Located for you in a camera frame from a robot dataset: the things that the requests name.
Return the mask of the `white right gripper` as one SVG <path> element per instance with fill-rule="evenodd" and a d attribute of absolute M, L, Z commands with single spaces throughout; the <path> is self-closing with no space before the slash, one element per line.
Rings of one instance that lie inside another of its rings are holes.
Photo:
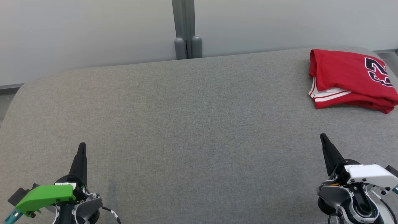
<path fill-rule="evenodd" d="M 327 175 L 330 177 L 338 163 L 344 158 L 325 133 L 320 135 L 320 140 Z M 348 184 L 365 183 L 382 188 L 394 188 L 398 184 L 398 178 L 395 175 L 377 164 L 346 165 L 344 169 L 349 175 Z"/>

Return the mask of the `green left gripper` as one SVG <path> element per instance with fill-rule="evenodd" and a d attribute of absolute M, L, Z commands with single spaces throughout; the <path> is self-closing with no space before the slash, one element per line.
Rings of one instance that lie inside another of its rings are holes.
<path fill-rule="evenodd" d="M 78 151 L 74 156 L 69 175 L 78 177 L 87 187 L 87 146 L 81 142 Z M 15 208 L 27 215 L 28 212 L 35 212 L 44 207 L 61 202 L 76 201 L 73 185 L 41 185 L 30 190 Z"/>

